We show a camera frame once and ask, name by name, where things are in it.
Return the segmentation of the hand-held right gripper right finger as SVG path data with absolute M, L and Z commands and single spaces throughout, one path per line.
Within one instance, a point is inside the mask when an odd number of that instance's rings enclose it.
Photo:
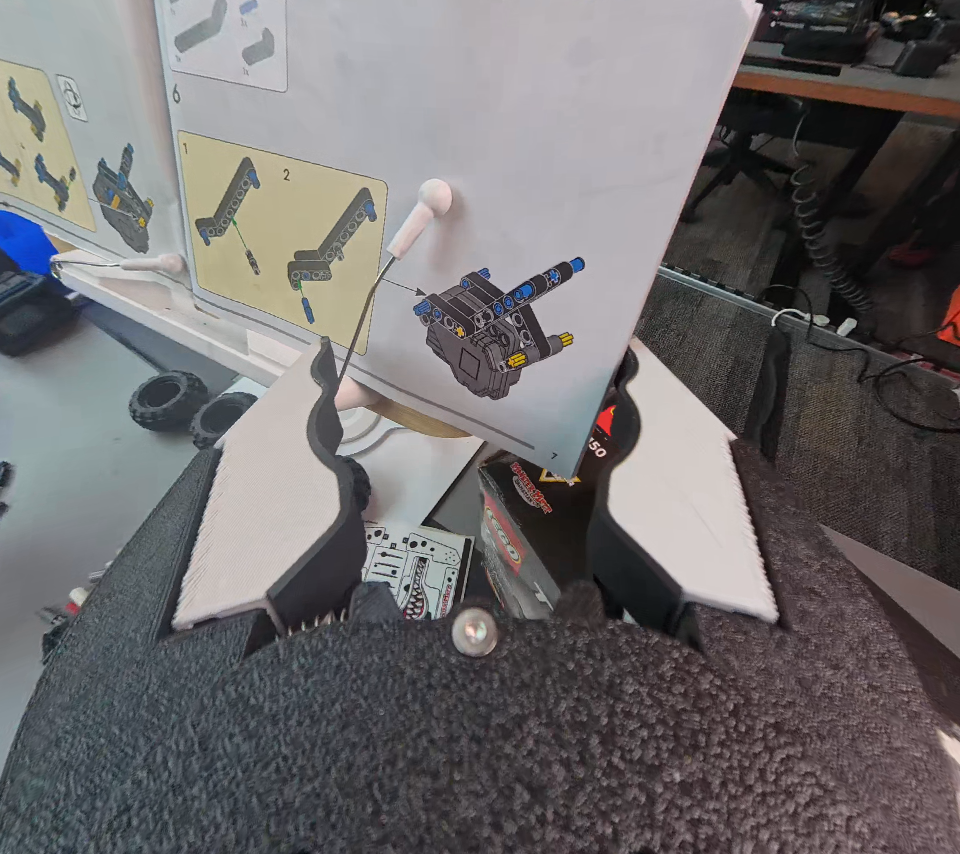
M 586 531 L 587 567 L 604 600 L 691 644 L 700 608 L 779 625 L 734 433 L 637 337 L 611 390 L 614 452 Z

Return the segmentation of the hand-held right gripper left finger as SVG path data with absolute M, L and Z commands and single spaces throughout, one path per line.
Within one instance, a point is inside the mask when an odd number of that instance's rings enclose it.
M 366 558 L 330 340 L 322 337 L 226 433 L 171 621 L 265 613 L 279 633 L 349 604 Z

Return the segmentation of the grey desk partition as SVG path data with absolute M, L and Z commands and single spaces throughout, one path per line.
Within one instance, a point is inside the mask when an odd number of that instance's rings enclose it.
M 746 438 L 768 342 L 788 344 L 774 408 L 776 469 L 814 517 L 958 587 L 958 396 L 919 364 L 842 350 L 786 315 L 758 312 L 666 277 L 639 339 L 728 428 Z

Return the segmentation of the neighbouring wooden edged desk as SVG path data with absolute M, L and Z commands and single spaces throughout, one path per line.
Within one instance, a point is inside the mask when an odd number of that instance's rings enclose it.
M 733 86 L 944 120 L 959 119 L 959 68 L 952 61 L 930 78 L 905 77 L 870 65 L 794 60 L 780 44 L 751 42 Z

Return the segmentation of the black toy tyre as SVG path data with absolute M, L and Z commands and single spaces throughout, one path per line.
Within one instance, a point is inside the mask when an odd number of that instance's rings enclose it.
M 174 370 L 141 383 L 130 396 L 127 409 L 140 428 L 179 431 L 190 427 L 209 398 L 209 389 L 198 376 Z
M 204 404 L 193 416 L 190 434 L 197 450 L 209 449 L 257 402 L 248 392 L 222 393 Z
M 362 463 L 350 456 L 341 457 L 342 463 L 349 467 L 352 476 L 353 501 L 358 512 L 363 513 L 368 508 L 372 497 L 372 482 Z

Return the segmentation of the toy truck set box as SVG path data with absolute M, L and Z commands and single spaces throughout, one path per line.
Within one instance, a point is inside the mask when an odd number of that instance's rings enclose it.
M 486 576 L 512 617 L 548 619 L 564 588 L 589 576 L 586 534 L 599 477 L 620 453 L 610 435 L 615 405 L 608 397 L 570 478 L 510 452 L 479 466 Z

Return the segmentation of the white sticker sheet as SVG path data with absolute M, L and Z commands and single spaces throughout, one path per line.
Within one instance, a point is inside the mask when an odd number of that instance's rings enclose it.
M 475 538 L 429 526 L 365 523 L 364 582 L 387 584 L 406 620 L 440 620 L 464 594 Z

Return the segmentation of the white wooden book stand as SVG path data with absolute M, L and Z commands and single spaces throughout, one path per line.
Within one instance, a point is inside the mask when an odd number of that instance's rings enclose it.
M 452 195 L 348 374 L 579 464 L 756 24 L 751 0 L 155 0 L 191 292 L 96 281 L 288 365 L 345 355 L 423 183 Z

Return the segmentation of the pile of mixed toy bricks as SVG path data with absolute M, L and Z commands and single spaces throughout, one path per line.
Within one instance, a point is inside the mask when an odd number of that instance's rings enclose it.
M 46 605 L 41 608 L 38 616 L 43 621 L 45 637 L 60 636 L 76 620 L 80 609 L 94 587 L 102 580 L 109 566 L 107 564 L 105 568 L 99 571 L 90 572 L 86 583 L 71 589 L 63 603 Z

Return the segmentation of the instruction booklet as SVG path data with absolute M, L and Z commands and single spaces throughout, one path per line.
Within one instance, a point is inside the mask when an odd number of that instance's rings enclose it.
M 560 476 L 751 0 L 2 0 L 2 195 Z

